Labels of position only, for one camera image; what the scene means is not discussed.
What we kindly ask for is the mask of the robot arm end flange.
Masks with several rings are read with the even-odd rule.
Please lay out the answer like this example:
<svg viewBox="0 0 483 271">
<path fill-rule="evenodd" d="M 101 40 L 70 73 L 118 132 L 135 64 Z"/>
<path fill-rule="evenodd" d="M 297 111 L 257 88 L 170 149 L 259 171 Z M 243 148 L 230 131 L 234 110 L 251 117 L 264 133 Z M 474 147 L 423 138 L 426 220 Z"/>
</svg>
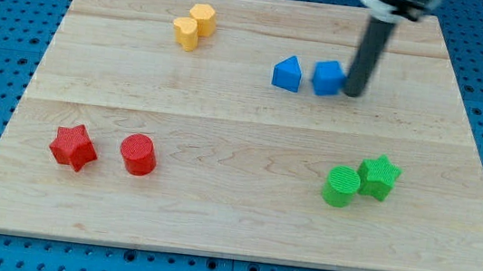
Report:
<svg viewBox="0 0 483 271">
<path fill-rule="evenodd" d="M 372 17 L 384 23 L 396 24 L 401 19 L 418 22 L 436 10 L 444 0 L 360 0 L 370 9 Z"/>
</svg>

